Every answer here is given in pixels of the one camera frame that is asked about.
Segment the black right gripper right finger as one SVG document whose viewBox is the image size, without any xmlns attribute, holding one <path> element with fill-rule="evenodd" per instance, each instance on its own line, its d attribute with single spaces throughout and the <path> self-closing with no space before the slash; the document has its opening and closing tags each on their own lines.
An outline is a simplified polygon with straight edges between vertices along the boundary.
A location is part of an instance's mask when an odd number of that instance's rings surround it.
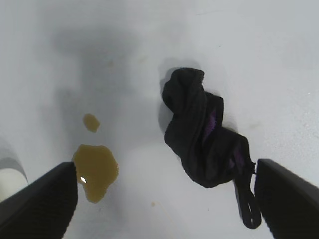
<svg viewBox="0 0 319 239">
<path fill-rule="evenodd" d="M 254 192 L 274 238 L 319 237 L 318 187 L 270 159 L 260 159 Z"/>
</svg>

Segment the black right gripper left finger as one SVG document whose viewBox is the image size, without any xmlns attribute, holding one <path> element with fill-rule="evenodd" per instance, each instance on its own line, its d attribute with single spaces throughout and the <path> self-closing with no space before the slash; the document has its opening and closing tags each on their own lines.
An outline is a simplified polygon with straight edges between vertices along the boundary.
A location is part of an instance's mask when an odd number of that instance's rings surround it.
<svg viewBox="0 0 319 239">
<path fill-rule="evenodd" d="M 78 203 L 76 168 L 63 162 L 0 204 L 2 239 L 61 239 Z"/>
</svg>

